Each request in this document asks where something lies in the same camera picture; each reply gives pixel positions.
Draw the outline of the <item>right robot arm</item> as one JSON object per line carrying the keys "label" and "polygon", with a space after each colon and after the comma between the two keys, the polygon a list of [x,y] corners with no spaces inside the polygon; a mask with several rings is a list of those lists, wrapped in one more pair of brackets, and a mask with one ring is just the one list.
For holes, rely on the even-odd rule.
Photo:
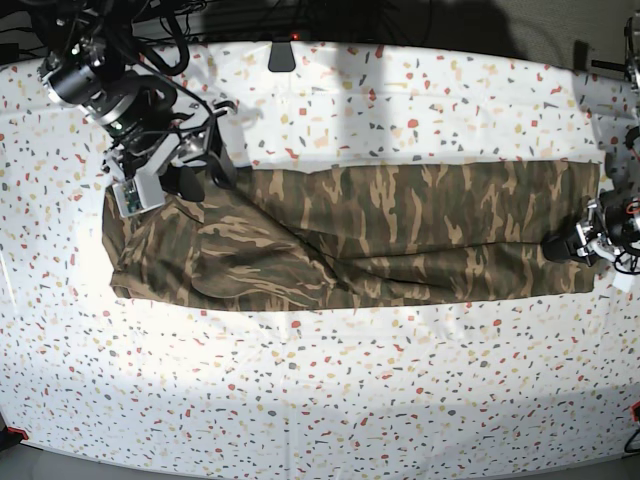
{"label": "right robot arm", "polygon": [[205,172],[232,190],[237,169],[209,106],[176,82],[188,67],[188,1],[32,1],[48,54],[38,75],[55,103],[77,107],[111,137],[102,169],[123,215],[159,207],[168,195],[201,202]]}

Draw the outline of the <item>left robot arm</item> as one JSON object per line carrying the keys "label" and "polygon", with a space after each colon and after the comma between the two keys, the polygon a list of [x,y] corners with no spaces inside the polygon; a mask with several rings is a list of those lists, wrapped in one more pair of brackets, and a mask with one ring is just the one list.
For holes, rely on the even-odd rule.
{"label": "left robot arm", "polygon": [[583,211],[566,226],[546,236],[548,260],[589,267],[602,260],[615,274],[612,286],[630,292],[639,282],[639,12],[624,26],[624,61],[593,60],[596,69],[623,75],[621,82],[583,75],[574,83],[578,106],[604,155],[596,192]]}

